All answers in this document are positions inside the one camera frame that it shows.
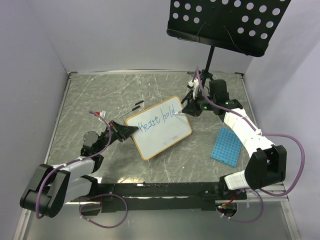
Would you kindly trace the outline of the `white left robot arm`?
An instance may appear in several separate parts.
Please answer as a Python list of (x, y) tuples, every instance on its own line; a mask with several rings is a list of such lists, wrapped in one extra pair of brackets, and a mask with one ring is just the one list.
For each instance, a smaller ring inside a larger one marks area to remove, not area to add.
[(84, 197), (95, 200), (99, 195), (98, 180), (91, 176), (102, 165), (102, 152), (115, 141), (123, 142), (139, 130), (137, 126), (121, 125), (110, 121), (105, 131), (89, 131), (83, 136), (80, 156), (60, 165), (39, 165), (19, 205), (40, 217), (55, 217), (67, 202)]

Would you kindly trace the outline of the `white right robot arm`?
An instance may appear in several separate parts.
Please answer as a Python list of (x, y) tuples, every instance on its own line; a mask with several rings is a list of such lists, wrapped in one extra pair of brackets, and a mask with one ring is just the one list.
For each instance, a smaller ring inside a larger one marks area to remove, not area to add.
[(187, 87), (190, 91), (183, 99), (187, 104), (181, 112), (198, 117), (203, 111), (212, 111), (235, 133), (250, 158), (245, 170), (221, 177), (218, 193), (223, 199), (230, 199), (239, 189), (257, 190), (285, 180), (286, 149), (263, 136), (241, 103), (230, 99), (225, 80), (210, 80), (208, 96), (197, 78)]

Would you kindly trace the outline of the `yellow framed whiteboard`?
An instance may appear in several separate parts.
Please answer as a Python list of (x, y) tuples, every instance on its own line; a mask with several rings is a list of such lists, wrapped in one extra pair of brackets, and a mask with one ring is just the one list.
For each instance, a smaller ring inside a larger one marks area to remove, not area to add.
[(139, 127), (132, 135), (137, 150), (148, 161), (192, 133), (178, 96), (172, 96), (126, 119), (128, 126)]

